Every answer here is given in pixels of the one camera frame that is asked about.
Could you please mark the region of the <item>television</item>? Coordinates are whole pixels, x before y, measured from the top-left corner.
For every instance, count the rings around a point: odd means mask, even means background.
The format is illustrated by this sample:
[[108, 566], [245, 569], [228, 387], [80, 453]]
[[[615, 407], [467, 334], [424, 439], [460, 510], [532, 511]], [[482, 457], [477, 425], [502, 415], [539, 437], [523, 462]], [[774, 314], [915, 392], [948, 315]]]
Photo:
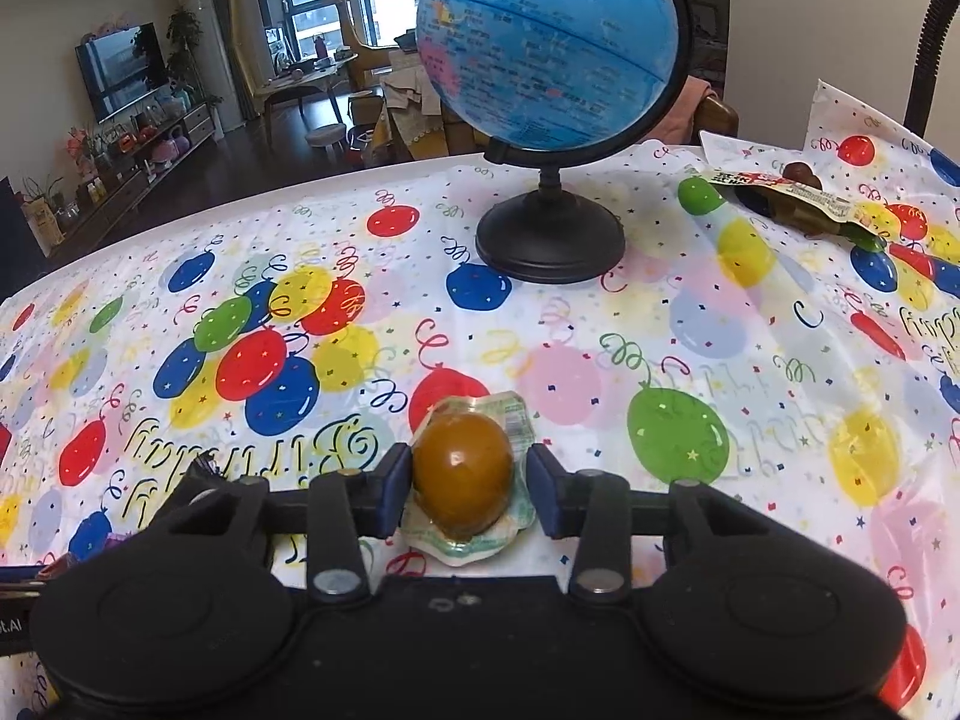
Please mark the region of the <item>television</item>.
[[153, 23], [87, 37], [75, 47], [94, 119], [112, 119], [167, 83], [166, 62]]

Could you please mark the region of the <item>tv console cabinet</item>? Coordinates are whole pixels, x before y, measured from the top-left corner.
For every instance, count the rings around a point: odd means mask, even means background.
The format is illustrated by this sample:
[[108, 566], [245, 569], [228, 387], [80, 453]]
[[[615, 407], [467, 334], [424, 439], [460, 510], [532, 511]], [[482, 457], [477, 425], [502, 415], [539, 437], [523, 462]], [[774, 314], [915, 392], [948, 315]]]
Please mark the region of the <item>tv console cabinet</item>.
[[217, 108], [210, 103], [197, 104], [158, 125], [151, 137], [110, 165], [114, 172], [94, 177], [91, 183], [96, 199], [86, 195], [78, 202], [78, 220], [67, 224], [59, 242], [41, 247], [44, 259], [53, 262], [87, 254], [125, 216], [132, 215], [179, 164], [210, 142], [218, 125]]

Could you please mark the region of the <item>pink cushion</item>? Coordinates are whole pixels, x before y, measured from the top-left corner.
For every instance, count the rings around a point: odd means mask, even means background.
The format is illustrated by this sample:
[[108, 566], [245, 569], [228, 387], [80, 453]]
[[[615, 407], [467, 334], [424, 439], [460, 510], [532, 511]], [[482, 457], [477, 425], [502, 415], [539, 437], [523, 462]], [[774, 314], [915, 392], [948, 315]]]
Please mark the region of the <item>pink cushion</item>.
[[713, 88], [708, 82], [696, 76], [688, 76], [677, 101], [647, 132], [646, 138], [666, 145], [688, 145], [692, 141], [698, 107], [711, 94]]

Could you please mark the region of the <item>blue desk globe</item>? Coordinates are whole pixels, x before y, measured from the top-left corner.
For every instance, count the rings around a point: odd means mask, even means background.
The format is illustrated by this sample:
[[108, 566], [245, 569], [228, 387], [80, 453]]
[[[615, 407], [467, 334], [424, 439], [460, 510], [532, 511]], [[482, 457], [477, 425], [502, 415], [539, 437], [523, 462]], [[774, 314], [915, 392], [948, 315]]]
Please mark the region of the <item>blue desk globe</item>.
[[622, 260], [619, 218], [562, 174], [662, 121], [685, 86], [692, 32], [688, 0], [418, 0], [416, 47], [444, 106], [487, 137], [485, 160], [539, 174], [482, 216], [483, 262], [569, 284]]

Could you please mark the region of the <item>sofa with blankets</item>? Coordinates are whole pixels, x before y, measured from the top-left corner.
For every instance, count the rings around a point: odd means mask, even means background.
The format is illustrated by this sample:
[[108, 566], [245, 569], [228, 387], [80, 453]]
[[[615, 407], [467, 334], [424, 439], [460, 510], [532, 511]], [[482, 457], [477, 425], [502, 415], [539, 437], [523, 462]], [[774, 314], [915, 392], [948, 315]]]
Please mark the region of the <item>sofa with blankets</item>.
[[420, 55], [387, 52], [389, 66], [377, 75], [381, 109], [364, 162], [370, 167], [446, 158], [443, 105], [428, 80]]

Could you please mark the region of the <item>grey desk lamp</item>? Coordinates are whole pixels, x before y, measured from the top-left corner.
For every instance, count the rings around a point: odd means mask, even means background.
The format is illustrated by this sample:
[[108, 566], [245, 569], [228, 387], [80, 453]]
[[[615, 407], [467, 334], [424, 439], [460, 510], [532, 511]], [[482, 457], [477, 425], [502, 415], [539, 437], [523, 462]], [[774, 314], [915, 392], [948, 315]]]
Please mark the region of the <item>grey desk lamp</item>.
[[958, 4], [960, 0], [929, 0], [923, 18], [903, 121], [903, 125], [919, 138], [926, 135], [939, 78], [940, 57], [953, 18], [957, 15]]

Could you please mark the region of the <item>open olive snack bag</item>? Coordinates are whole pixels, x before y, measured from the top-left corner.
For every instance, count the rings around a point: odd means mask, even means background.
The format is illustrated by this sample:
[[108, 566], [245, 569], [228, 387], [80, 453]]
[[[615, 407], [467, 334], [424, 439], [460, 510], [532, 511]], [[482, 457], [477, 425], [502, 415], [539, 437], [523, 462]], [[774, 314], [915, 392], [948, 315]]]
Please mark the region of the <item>open olive snack bag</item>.
[[705, 169], [703, 177], [711, 184], [732, 188], [748, 210], [802, 232], [807, 238], [833, 236], [872, 252], [885, 249], [884, 236], [866, 211], [822, 188], [773, 174], [721, 171], [715, 167]]

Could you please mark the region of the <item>packaged braised egg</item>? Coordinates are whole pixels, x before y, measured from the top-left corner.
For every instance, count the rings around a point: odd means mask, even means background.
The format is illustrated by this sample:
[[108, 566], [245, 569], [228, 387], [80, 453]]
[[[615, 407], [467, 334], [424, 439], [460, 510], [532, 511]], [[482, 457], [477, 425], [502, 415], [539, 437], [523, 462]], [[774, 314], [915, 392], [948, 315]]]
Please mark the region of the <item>packaged braised egg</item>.
[[514, 392], [448, 395], [412, 418], [412, 490], [400, 531], [449, 567], [485, 561], [535, 522], [524, 458], [534, 427]]

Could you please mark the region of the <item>purple candy wrapper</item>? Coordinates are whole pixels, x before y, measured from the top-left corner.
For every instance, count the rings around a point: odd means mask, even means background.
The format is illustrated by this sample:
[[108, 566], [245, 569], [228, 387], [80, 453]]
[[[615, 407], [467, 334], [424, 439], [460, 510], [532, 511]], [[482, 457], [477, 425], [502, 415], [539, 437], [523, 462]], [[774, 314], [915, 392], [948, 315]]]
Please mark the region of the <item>purple candy wrapper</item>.
[[93, 539], [93, 541], [80, 541], [73, 538], [68, 545], [68, 550], [50, 564], [44, 564], [37, 574], [39, 580], [52, 580], [59, 577], [70, 567], [88, 561], [105, 550], [116, 548], [130, 538], [130, 533], [108, 533], [103, 539]]

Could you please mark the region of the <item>wooden chair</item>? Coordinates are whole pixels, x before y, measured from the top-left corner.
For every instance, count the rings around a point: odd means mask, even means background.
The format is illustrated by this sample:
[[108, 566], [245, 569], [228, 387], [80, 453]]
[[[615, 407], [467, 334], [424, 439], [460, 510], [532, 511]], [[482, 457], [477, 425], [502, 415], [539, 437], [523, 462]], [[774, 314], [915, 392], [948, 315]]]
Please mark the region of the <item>wooden chair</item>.
[[739, 113], [714, 91], [709, 91], [693, 115], [692, 142], [699, 145], [705, 133], [736, 138], [739, 135]]

